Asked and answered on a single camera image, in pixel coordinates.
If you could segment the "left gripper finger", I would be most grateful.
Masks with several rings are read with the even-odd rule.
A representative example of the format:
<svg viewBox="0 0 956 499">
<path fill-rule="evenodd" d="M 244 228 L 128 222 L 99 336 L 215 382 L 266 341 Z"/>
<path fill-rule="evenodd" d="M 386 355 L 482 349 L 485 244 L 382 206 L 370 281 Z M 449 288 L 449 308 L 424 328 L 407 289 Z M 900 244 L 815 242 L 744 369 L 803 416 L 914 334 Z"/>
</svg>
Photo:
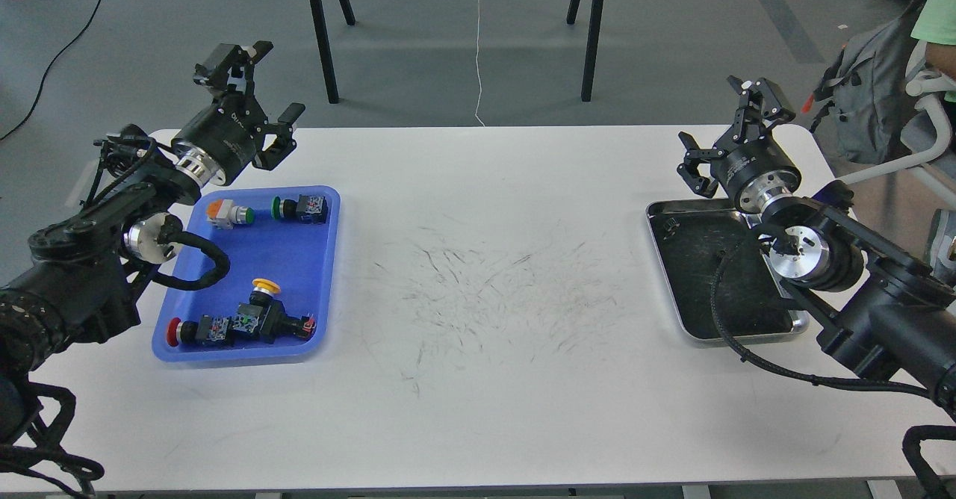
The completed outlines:
<svg viewBox="0 0 956 499">
<path fill-rule="evenodd" d="M 252 46 L 218 44 L 204 63 L 195 64 L 193 81 L 213 96 L 254 93 L 254 66 L 272 51 L 269 40 L 259 40 Z"/>
<path fill-rule="evenodd" d="M 290 103 L 276 123 L 265 123 L 254 128 L 253 138 L 262 144 L 253 156 L 254 168 L 273 171 L 297 148 L 293 138 L 294 125 L 305 111 L 304 104 Z"/>
</svg>

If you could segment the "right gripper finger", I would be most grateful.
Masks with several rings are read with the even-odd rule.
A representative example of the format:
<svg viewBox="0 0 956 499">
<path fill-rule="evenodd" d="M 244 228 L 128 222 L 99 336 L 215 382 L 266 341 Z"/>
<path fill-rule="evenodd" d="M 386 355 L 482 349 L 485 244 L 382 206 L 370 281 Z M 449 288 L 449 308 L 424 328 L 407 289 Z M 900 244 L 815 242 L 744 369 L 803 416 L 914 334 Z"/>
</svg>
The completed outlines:
<svg viewBox="0 0 956 499">
<path fill-rule="evenodd" d="M 766 78 L 745 81 L 730 75 L 727 82 L 739 94 L 737 110 L 728 129 L 734 144 L 769 139 L 772 129 L 795 120 L 793 106 L 775 81 Z"/>
<path fill-rule="evenodd" d="M 715 160 L 724 158 L 727 155 L 726 149 L 717 147 L 702 149 L 695 138 L 685 131 L 680 131 L 678 138 L 684 148 L 683 162 L 677 167 L 678 175 L 695 195 L 712 199 L 719 183 L 714 178 L 701 175 L 699 166 L 710 165 Z"/>
</svg>

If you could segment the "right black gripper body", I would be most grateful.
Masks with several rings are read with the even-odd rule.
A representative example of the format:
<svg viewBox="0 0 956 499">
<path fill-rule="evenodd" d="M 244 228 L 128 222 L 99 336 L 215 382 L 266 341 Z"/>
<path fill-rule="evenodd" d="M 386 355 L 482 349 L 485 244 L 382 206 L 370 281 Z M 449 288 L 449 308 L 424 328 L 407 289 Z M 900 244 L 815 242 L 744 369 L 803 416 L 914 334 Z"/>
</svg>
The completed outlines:
<svg viewBox="0 0 956 499">
<path fill-rule="evenodd" d="M 769 134 L 745 142 L 724 136 L 714 148 L 723 155 L 710 162 L 711 178 L 738 211 L 760 215 L 801 185 L 799 169 Z"/>
</svg>

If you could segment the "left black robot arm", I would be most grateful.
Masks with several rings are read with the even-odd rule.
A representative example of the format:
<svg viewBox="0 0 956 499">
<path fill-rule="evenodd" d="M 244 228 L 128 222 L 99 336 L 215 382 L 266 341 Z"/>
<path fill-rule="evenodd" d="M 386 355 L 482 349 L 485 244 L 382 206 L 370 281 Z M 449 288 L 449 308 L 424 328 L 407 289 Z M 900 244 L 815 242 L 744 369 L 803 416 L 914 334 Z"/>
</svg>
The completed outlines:
<svg viewBox="0 0 956 499">
<path fill-rule="evenodd" d="M 114 180 L 92 186 L 74 217 L 28 238 L 33 265 L 1 294 L 3 472 L 40 478 L 35 465 L 52 462 L 78 482 L 52 481 L 65 495 L 95 497 L 105 469 L 61 444 L 75 395 L 28 376 L 72 344 L 102 344 L 139 325 L 137 301 L 151 282 L 195 291 L 228 274 L 228 256 L 170 209 L 198 202 L 208 183 L 231 185 L 248 166 L 273 171 L 296 148 L 304 105 L 271 122 L 254 97 L 254 68 L 272 49 L 265 40 L 216 46 L 193 77 L 211 104 L 168 147 L 135 125 L 100 140 L 98 171 Z"/>
</svg>

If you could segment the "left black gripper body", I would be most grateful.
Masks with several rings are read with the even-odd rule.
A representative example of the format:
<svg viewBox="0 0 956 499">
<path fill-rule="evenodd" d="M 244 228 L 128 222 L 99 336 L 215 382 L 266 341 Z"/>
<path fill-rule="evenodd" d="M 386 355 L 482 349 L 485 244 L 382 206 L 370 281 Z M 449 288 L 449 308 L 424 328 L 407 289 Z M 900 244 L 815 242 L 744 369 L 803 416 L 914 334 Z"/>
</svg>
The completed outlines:
<svg viewBox="0 0 956 499">
<path fill-rule="evenodd" d="M 172 139 L 177 156 L 201 149 L 218 165 L 222 185 L 232 185 L 264 147 L 265 134 L 257 131 L 267 115 L 252 95 L 224 93 L 199 112 Z"/>
</svg>

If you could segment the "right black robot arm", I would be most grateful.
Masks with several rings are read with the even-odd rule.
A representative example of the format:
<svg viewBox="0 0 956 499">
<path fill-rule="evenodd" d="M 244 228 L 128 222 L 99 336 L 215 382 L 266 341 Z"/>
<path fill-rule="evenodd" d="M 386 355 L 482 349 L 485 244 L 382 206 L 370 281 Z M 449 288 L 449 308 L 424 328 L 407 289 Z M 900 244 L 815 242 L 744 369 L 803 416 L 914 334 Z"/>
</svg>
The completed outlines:
<svg viewBox="0 0 956 499">
<path fill-rule="evenodd" d="M 833 180 L 798 195 L 801 175 L 772 132 L 795 112 L 765 78 L 727 78 L 738 96 L 730 127 L 701 148 L 681 132 L 679 176 L 698 196 L 724 190 L 732 208 L 755 216 L 750 234 L 789 301 L 822 326 L 817 344 L 854 376 L 803 374 L 756 355 L 719 316 L 717 294 L 730 258 L 717 267 L 708 305 L 721 339 L 741 362 L 778 376 L 850 392 L 895 392 L 930 400 L 950 418 L 955 407 L 954 288 L 928 264 L 850 216 L 851 191 Z"/>
</svg>

